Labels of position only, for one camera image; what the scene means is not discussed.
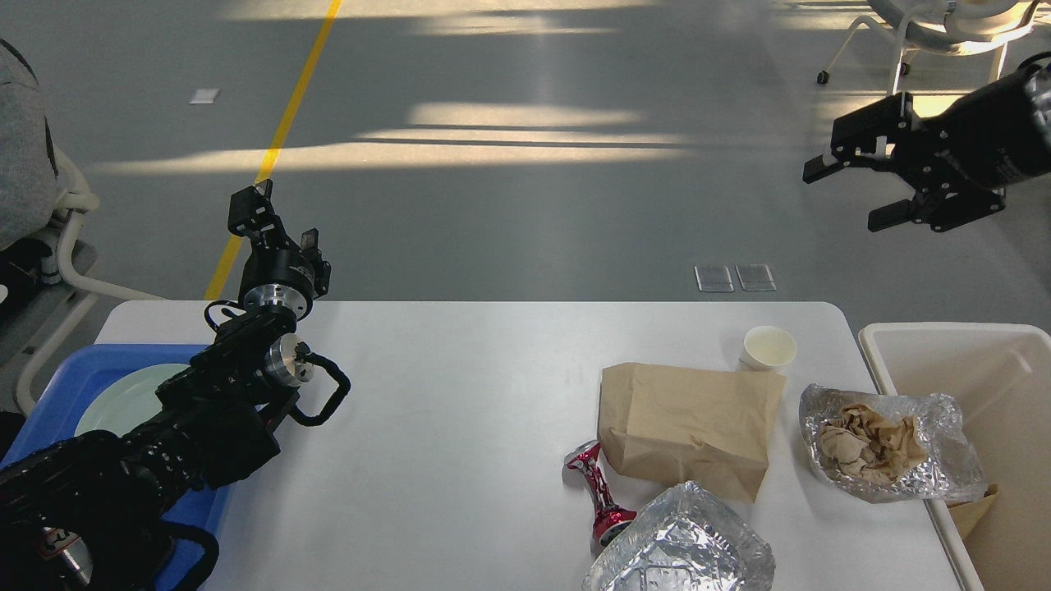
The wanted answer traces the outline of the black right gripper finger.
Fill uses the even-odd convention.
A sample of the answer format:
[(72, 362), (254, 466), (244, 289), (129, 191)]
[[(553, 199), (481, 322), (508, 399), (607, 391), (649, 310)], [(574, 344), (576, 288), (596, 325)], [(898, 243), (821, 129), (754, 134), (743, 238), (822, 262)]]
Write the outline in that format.
[(802, 180), (810, 184), (843, 171), (866, 168), (875, 172), (897, 171), (898, 143), (915, 127), (913, 97), (900, 91), (837, 117), (826, 152), (811, 158), (803, 166)]
[(872, 209), (868, 213), (867, 229), (870, 232), (886, 231), (886, 229), (904, 223), (926, 223), (934, 205), (930, 199), (913, 197), (899, 199), (897, 202)]

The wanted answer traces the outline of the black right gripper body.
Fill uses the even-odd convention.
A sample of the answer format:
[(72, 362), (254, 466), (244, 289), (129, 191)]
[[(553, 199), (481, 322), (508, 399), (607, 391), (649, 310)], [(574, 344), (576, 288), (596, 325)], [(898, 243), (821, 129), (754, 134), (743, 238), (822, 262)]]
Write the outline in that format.
[(1009, 185), (1049, 172), (1049, 67), (1018, 67), (936, 117), (915, 117), (894, 157), (893, 174), (932, 202), (923, 223), (932, 231), (1002, 212)]

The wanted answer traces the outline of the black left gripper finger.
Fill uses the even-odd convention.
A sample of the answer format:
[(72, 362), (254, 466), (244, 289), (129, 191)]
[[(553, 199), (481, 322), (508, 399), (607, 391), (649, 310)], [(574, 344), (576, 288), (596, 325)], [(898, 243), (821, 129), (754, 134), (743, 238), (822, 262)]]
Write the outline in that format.
[(311, 228), (301, 235), (300, 254), (310, 266), (313, 298), (329, 292), (332, 267), (320, 251), (320, 229)]
[(273, 206), (273, 180), (265, 179), (232, 193), (227, 228), (253, 250), (291, 250), (292, 239)]

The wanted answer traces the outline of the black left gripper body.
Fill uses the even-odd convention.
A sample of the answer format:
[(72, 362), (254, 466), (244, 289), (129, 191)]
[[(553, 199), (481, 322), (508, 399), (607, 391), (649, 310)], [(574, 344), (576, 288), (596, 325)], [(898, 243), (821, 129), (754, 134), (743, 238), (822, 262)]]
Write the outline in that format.
[(281, 306), (297, 319), (310, 314), (318, 270), (298, 250), (252, 247), (241, 274), (239, 304), (244, 310)]

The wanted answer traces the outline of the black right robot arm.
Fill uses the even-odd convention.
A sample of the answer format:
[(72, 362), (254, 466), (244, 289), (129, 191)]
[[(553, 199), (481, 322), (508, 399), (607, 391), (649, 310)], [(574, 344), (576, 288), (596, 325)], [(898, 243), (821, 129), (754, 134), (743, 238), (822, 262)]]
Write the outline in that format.
[(909, 91), (837, 117), (828, 152), (805, 163), (802, 180), (846, 168), (893, 174), (915, 191), (871, 210), (872, 232), (904, 223), (946, 232), (1002, 212), (1007, 187), (1050, 171), (1049, 54), (934, 117), (919, 116)]

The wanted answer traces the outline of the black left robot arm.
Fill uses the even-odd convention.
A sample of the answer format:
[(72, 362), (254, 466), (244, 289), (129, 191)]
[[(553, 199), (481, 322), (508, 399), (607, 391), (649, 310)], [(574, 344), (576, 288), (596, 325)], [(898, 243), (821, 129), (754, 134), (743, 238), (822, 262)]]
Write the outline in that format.
[(202, 554), (174, 588), (199, 589), (218, 541), (166, 513), (277, 456), (285, 419), (323, 425), (348, 396), (337, 363), (296, 335), (329, 291), (318, 231), (290, 238), (268, 179), (232, 195), (227, 226), (251, 243), (239, 298), (223, 300), (224, 323), (208, 322), (213, 344), (154, 390), (160, 411), (128, 434), (91, 430), (3, 469), (4, 590), (154, 590), (177, 541)]

